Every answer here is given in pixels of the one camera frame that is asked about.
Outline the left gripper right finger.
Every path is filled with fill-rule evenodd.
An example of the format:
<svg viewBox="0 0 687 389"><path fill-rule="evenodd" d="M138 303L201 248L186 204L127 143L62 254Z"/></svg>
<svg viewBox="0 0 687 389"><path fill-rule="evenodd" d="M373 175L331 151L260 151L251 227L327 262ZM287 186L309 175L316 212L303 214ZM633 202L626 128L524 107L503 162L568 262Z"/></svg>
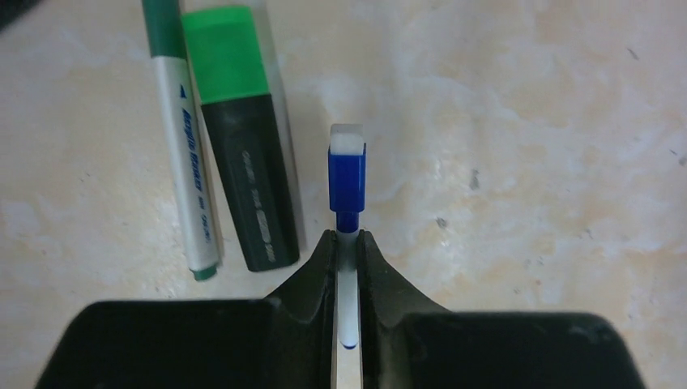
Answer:
<svg viewBox="0 0 687 389"><path fill-rule="evenodd" d="M449 310L422 293L384 258L373 234L356 241L363 388L409 388L412 356L403 320Z"/></svg>

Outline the blue pen cap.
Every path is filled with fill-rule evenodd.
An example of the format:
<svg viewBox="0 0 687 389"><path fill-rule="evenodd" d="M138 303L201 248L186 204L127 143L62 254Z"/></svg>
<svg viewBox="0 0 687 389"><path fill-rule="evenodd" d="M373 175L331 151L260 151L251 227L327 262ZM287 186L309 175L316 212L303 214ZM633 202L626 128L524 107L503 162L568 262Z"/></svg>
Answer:
<svg viewBox="0 0 687 389"><path fill-rule="evenodd" d="M366 143L362 125L332 125L327 157L329 207L335 213L336 231L355 233L365 210Z"/></svg>

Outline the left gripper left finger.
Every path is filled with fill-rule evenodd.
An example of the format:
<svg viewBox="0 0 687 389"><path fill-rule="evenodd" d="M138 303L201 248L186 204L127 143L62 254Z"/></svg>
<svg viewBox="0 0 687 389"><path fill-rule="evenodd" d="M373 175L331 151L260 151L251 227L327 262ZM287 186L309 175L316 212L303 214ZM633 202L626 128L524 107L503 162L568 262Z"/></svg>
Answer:
<svg viewBox="0 0 687 389"><path fill-rule="evenodd" d="M267 388L330 388L334 355L335 233L323 232L310 258L267 296Z"/></svg>

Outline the white green-tip pen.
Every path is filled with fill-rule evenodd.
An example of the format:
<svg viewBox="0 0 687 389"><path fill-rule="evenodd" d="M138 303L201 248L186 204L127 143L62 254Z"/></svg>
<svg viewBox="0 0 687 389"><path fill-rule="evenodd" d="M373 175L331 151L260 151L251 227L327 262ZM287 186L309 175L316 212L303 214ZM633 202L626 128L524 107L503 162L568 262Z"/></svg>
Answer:
<svg viewBox="0 0 687 389"><path fill-rule="evenodd" d="M143 1L142 8L156 71L187 267L194 279L202 282L217 273L220 252L181 25L181 8L178 1L154 0Z"/></svg>

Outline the black green highlighter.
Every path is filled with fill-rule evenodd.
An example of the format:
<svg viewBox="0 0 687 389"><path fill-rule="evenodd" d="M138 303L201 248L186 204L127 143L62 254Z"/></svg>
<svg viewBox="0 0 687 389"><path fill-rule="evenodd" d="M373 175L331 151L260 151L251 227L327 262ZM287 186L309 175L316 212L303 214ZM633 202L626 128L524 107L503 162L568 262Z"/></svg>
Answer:
<svg viewBox="0 0 687 389"><path fill-rule="evenodd" d="M249 271L300 255L279 130L254 17L224 6L181 17L201 110Z"/></svg>

